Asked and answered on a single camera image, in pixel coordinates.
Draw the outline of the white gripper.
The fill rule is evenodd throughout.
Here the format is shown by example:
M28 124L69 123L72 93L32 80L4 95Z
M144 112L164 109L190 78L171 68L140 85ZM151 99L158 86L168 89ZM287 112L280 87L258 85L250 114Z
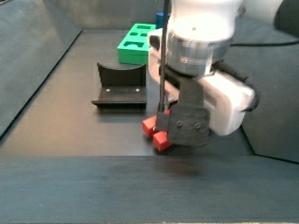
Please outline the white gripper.
M160 84L159 66L162 58L160 44L163 29L150 31L147 34L150 52L148 52L148 71L152 79ZM250 103L254 102L255 90L252 87L242 84L236 78L218 68L198 80L203 85L204 100L203 106L210 111L210 129L220 136L231 134L240 126L246 111L250 109ZM164 83L166 95L171 101L179 99L180 90L167 80Z

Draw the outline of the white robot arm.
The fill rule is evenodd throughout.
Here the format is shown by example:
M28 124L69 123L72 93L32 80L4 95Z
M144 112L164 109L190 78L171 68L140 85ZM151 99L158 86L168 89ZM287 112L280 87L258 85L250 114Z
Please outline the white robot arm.
M155 126L176 144L240 126L255 89L224 66L243 0L164 0L163 28L150 31L148 71L160 86Z

